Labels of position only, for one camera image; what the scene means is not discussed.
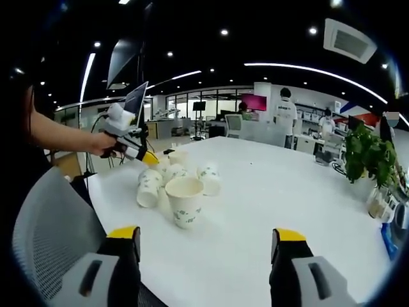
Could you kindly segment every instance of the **hand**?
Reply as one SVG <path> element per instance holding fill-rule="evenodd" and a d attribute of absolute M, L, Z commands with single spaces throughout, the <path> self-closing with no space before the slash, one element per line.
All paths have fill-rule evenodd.
<path fill-rule="evenodd" d="M 100 156 L 103 155 L 105 149 L 113 147 L 116 144 L 116 139 L 101 132 L 92 134 L 90 153 Z"/>

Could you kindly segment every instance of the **window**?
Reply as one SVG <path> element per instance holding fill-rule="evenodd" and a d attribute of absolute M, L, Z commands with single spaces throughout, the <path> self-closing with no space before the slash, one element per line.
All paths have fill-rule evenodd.
<path fill-rule="evenodd" d="M 175 100 L 176 100 L 175 96 L 166 97 L 166 109 L 167 110 L 176 109 Z M 168 117 L 169 118 L 174 118 L 174 113 L 170 114 Z"/>
<path fill-rule="evenodd" d="M 187 116 L 187 94 L 178 95 L 176 97 L 176 108 L 180 110 L 178 118 Z"/>
<path fill-rule="evenodd" d="M 206 118 L 206 116 L 216 116 L 217 90 L 203 91 L 202 101 L 206 102 L 206 109 L 201 115 L 204 118 Z"/>
<path fill-rule="evenodd" d="M 236 90 L 219 90 L 217 99 L 217 114 L 220 114 L 221 110 L 236 111 Z"/>
<path fill-rule="evenodd" d="M 189 117 L 191 120 L 195 120 L 196 112 L 193 111 L 193 103 L 200 101 L 200 91 L 189 93 L 188 97 L 189 101 L 187 104 L 187 117 Z"/>

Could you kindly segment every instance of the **person's arm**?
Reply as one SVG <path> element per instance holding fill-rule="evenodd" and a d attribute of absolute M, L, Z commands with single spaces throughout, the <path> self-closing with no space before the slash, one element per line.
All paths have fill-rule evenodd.
<path fill-rule="evenodd" d="M 63 150 L 67 152 L 90 152 L 102 155 L 104 149 L 113 147 L 116 140 L 107 134 L 92 134 L 80 129 L 67 127 L 56 123 L 38 113 L 31 102 L 32 89 L 27 91 L 26 97 L 26 129 L 31 141 L 49 150 Z"/>

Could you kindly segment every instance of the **white paper cup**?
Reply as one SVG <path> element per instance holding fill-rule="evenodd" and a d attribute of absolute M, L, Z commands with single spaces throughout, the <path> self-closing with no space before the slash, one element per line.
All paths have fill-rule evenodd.
<path fill-rule="evenodd" d="M 136 201 L 145 208 L 153 208 L 158 203 L 158 190 L 162 185 L 162 176 L 153 169 L 147 169 L 139 175 Z"/>
<path fill-rule="evenodd" d="M 167 183 L 165 191 L 176 225 L 184 229 L 191 228 L 202 210 L 203 183 L 192 177 L 178 177 Z"/>
<path fill-rule="evenodd" d="M 152 164 L 150 166 L 150 169 L 153 169 L 153 170 L 157 171 L 158 173 L 160 173 L 162 178 L 165 178 L 166 171 L 170 167 L 170 165 L 171 165 L 171 163 L 169 162 L 169 158 L 164 157 L 164 158 L 159 159 L 158 164 Z"/>
<path fill-rule="evenodd" d="M 187 170 L 180 164 L 170 165 L 165 172 L 164 185 L 176 177 L 186 177 Z"/>
<path fill-rule="evenodd" d="M 187 167 L 187 158 L 188 158 L 188 154 L 187 152 L 183 152 L 181 150 L 176 150 L 174 152 L 170 152 L 169 155 L 167 155 L 169 157 L 169 161 L 171 163 L 171 165 L 173 164 L 180 164 L 182 166 L 184 166 L 185 168 Z"/>
<path fill-rule="evenodd" d="M 203 168 L 197 169 L 197 177 L 202 181 L 204 188 L 203 194 L 207 196 L 219 195 L 222 187 L 222 180 L 220 178 L 217 167 L 213 164 L 206 165 Z"/>

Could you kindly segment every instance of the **round white table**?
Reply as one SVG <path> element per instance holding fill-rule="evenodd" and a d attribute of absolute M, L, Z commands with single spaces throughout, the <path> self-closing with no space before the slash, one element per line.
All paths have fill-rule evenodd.
<path fill-rule="evenodd" d="M 218 197 L 203 198 L 192 230 L 178 228 L 161 209 L 136 203 L 146 166 L 128 162 L 89 178 L 89 193 L 107 233 L 141 227 L 143 283 L 168 306 L 271 306 L 273 228 L 307 237 L 347 280 L 356 302 L 369 299 L 390 262 L 364 204 L 346 179 L 305 153 L 241 139 L 213 138 L 183 145 L 197 165 L 219 165 Z"/>

